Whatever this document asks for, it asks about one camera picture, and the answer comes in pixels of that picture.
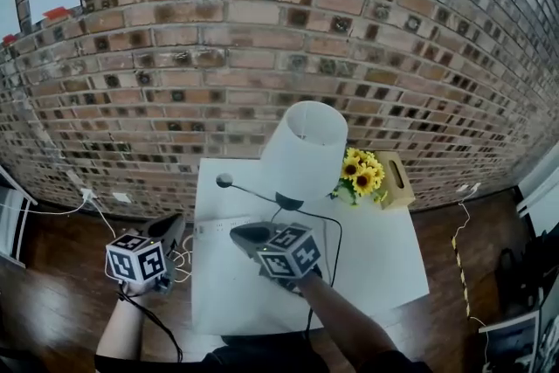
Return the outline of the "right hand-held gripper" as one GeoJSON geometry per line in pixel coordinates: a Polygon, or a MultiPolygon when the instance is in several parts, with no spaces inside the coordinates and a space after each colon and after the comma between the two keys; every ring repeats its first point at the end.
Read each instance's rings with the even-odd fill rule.
{"type": "Polygon", "coordinates": [[[314,231],[299,224],[284,228],[271,222],[247,223],[234,227],[230,234],[244,254],[257,254],[262,275],[283,288],[296,288],[294,282],[313,271],[321,259],[314,231]]]}

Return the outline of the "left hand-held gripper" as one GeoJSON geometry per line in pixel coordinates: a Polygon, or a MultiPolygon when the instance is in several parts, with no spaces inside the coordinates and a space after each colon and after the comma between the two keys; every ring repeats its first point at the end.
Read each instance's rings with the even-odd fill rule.
{"type": "Polygon", "coordinates": [[[147,222],[143,231],[148,237],[121,235],[106,245],[107,276],[120,283],[153,286],[158,293],[169,293],[176,279],[170,256],[181,242],[184,229],[183,214],[172,214],[147,222]]]}

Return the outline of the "white power strip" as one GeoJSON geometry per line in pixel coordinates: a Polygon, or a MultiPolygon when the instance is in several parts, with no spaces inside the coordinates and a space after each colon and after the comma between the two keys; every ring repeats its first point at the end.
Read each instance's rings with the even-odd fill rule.
{"type": "Polygon", "coordinates": [[[229,237],[232,229],[244,224],[257,223],[262,220],[258,216],[240,216],[234,218],[218,218],[195,222],[194,234],[197,238],[229,237]]]}

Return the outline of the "white table lamp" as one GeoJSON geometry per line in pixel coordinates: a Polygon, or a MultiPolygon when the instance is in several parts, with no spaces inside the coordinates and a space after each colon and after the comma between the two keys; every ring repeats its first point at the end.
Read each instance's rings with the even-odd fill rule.
{"type": "Polygon", "coordinates": [[[321,102],[300,101],[285,111],[260,157],[264,180],[281,208],[297,211],[334,190],[348,131],[343,116],[321,102]]]}

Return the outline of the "person's right forearm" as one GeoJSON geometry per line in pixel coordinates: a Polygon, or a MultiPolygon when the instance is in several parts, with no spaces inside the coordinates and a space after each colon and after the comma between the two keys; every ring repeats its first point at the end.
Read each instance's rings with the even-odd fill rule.
{"type": "Polygon", "coordinates": [[[397,350],[376,322],[315,273],[296,280],[295,284],[337,348],[356,370],[374,356],[397,350]]]}

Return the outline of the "person's left forearm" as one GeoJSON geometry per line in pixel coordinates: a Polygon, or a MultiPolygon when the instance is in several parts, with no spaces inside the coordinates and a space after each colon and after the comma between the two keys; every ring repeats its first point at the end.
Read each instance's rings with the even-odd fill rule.
{"type": "Polygon", "coordinates": [[[127,300],[117,300],[98,344],[96,355],[124,360],[139,360],[144,313],[127,300]]]}

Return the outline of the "white square table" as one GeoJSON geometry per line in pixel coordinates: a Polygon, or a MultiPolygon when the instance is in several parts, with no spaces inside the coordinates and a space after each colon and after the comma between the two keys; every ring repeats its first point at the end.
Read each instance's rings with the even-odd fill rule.
{"type": "MultiPolygon", "coordinates": [[[[273,202],[256,160],[200,162],[194,221],[258,216],[314,231],[319,266],[335,290],[367,315],[428,294],[418,238],[405,208],[384,210],[364,201],[306,203],[283,211],[273,202]]],[[[232,241],[194,234],[191,277],[193,328],[205,335],[268,335],[319,328],[308,304],[262,277],[259,265],[232,241]]]]}

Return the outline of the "yellow artificial sunflower bouquet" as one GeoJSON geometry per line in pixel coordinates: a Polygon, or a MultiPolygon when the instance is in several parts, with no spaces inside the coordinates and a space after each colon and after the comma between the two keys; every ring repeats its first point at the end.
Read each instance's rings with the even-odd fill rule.
{"type": "Polygon", "coordinates": [[[388,196],[383,187],[385,175],[384,166],[373,152],[348,147],[337,185],[329,197],[338,198],[351,206],[366,200],[381,204],[388,196]]]}

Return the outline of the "person's black clothing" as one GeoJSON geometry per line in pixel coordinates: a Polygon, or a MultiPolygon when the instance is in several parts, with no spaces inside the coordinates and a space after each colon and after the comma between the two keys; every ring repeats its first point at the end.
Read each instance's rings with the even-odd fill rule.
{"type": "Polygon", "coordinates": [[[301,333],[233,336],[193,363],[94,357],[97,373],[332,373],[301,333]]]}

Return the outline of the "wooden tissue box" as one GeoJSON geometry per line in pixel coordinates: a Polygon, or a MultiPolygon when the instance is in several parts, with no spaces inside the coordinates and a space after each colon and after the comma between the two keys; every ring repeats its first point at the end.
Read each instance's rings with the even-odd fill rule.
{"type": "Polygon", "coordinates": [[[376,151],[376,159],[383,165],[385,177],[381,188],[387,192],[381,202],[384,210],[408,207],[415,201],[411,181],[397,152],[376,151]]]}

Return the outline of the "white metal shelf rack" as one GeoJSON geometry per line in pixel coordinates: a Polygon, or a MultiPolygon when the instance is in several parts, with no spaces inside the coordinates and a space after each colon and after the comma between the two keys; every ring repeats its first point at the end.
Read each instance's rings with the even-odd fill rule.
{"type": "Polygon", "coordinates": [[[20,259],[27,217],[38,202],[0,165],[0,258],[26,268],[20,259]]]}

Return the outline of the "yellow black striped tape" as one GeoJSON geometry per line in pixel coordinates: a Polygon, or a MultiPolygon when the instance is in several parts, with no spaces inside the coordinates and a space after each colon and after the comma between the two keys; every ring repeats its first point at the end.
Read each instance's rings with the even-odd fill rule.
{"type": "Polygon", "coordinates": [[[454,250],[454,254],[455,254],[455,258],[456,258],[456,263],[459,269],[459,278],[460,278],[460,283],[462,286],[462,291],[463,291],[463,297],[464,297],[464,302],[466,305],[466,318],[469,320],[471,318],[471,307],[470,307],[470,301],[469,301],[469,297],[468,297],[468,288],[467,288],[467,284],[466,284],[466,276],[465,276],[465,272],[462,266],[462,261],[461,261],[461,257],[459,254],[459,248],[458,248],[458,244],[457,244],[457,240],[456,240],[456,236],[453,236],[451,239],[451,243],[452,243],[452,249],[454,250]]]}

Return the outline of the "black office chair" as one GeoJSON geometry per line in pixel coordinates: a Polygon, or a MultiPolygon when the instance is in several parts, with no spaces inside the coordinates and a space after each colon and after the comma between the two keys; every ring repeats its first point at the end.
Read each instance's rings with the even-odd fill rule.
{"type": "Polygon", "coordinates": [[[525,244],[518,257],[503,249],[495,271],[500,310],[515,317],[534,310],[559,274],[559,230],[544,232],[525,244]]]}

